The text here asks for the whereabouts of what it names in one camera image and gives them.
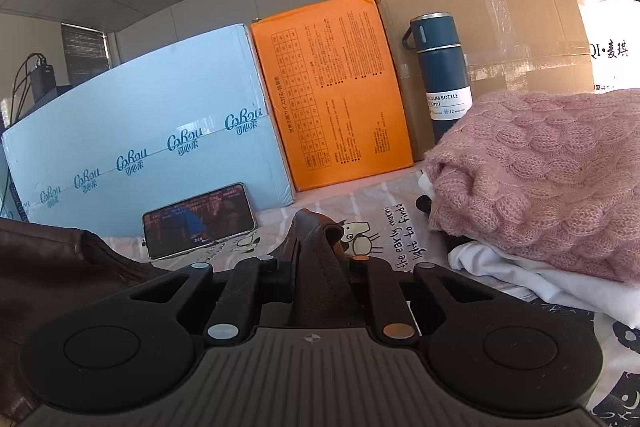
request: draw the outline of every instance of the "blue vacuum bottle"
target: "blue vacuum bottle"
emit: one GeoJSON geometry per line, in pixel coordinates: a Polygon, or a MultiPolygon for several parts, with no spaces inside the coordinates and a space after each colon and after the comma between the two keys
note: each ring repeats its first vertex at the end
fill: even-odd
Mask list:
{"type": "Polygon", "coordinates": [[[411,19],[402,45],[417,51],[437,143],[472,103],[465,55],[452,15],[439,12],[411,19]],[[411,34],[415,47],[408,44],[411,34]]]}

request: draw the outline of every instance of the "gray ribbed surface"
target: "gray ribbed surface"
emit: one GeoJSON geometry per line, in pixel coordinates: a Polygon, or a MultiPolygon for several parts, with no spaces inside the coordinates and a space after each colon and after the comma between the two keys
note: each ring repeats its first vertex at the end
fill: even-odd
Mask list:
{"type": "Polygon", "coordinates": [[[207,351],[191,378],[160,401],[111,416],[40,407],[24,427],[587,427],[584,411],[507,420],[442,391],[409,349],[364,328],[258,329],[247,343],[207,351]],[[320,340],[305,337],[317,333],[320,340]]]}

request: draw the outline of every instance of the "size chart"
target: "size chart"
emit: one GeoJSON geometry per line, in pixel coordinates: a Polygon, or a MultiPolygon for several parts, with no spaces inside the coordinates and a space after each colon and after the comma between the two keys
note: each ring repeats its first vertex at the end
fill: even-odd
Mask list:
{"type": "Polygon", "coordinates": [[[278,59],[284,95],[293,120],[289,130],[293,127],[298,134],[305,155],[306,169],[312,171],[329,167],[331,156],[298,34],[295,29],[278,32],[271,35],[271,42],[278,59]]]}

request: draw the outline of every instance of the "pink knitted sweater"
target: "pink knitted sweater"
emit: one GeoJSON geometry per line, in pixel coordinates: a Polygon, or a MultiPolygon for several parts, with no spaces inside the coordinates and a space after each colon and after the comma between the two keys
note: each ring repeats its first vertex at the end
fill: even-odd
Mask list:
{"type": "Polygon", "coordinates": [[[425,166],[434,229],[640,282],[640,89],[491,93],[474,100],[425,166]]]}

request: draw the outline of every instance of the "bottle label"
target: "bottle label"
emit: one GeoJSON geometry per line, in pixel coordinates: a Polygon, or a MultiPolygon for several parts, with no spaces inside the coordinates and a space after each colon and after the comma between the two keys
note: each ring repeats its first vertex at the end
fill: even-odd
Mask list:
{"type": "Polygon", "coordinates": [[[471,87],[451,91],[428,92],[427,102],[431,120],[457,120],[471,107],[471,87]]]}

